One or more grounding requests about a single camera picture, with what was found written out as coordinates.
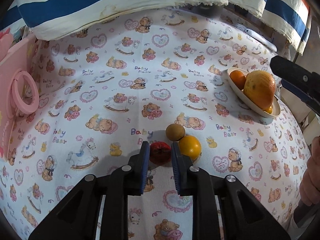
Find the brown ball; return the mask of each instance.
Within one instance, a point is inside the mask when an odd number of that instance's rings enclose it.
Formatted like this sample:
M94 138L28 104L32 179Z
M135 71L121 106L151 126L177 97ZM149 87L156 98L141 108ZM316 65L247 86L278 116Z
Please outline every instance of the brown ball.
M179 141L185 134L186 130L184 127L177 123L170 124L165 130L166 137L172 142Z

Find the metal screw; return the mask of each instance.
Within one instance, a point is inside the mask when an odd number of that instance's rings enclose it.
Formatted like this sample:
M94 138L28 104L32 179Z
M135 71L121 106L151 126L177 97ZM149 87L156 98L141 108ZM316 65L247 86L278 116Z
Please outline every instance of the metal screw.
M189 170L192 172L197 172L200 170L200 168L198 166L190 166Z
M89 174L89 175L84 177L85 181L93 181L93 179L94 179L94 176L92 174Z
M229 181L229 182L235 182L235 181L236 181L236 177L233 176L233 175L228 175L228 176L227 176L227 181Z
M122 166L121 168L123 171L131 171L131 166L130 165L125 165L125 166Z

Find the grapefruit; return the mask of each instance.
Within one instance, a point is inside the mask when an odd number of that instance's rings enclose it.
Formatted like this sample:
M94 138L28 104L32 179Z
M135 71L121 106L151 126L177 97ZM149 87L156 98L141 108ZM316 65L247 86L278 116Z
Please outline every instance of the grapefruit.
M255 70L247 75L243 93L262 110L272 105L275 91L275 80L268 72Z

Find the yellow ball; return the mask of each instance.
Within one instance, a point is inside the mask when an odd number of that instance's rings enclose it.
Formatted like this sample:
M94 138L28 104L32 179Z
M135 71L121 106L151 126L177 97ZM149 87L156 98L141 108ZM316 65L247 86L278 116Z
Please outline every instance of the yellow ball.
M189 156L191 160L195 160L201 153L201 143L192 135L186 135L179 141L180 152Z

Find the fruit bowl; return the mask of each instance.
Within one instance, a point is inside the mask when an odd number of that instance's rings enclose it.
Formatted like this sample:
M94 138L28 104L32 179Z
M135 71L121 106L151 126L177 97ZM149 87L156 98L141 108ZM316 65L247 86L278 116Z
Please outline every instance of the fruit bowl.
M249 98L246 97L246 95L243 93L242 90L240 90L235 84L234 82L231 80L230 78L230 73L234 70L239 70L241 71L245 76L247 74L249 74L249 72L245 71L245 70L242 70L240 68L235 68L235 67L232 67L232 68L229 68L228 69L228 81L230 83L230 86L232 88L232 90L236 93L236 95L248 106L250 107L253 111L255 111L257 114L260 114L261 116L263 117L266 117L266 118L276 118L280 115L280 106L279 106L279 103L278 103L278 100L276 98L276 96L273 97L273 102L272 102L272 113L269 114L267 113L266 111L263 111L261 108L259 108L255 103L253 103Z

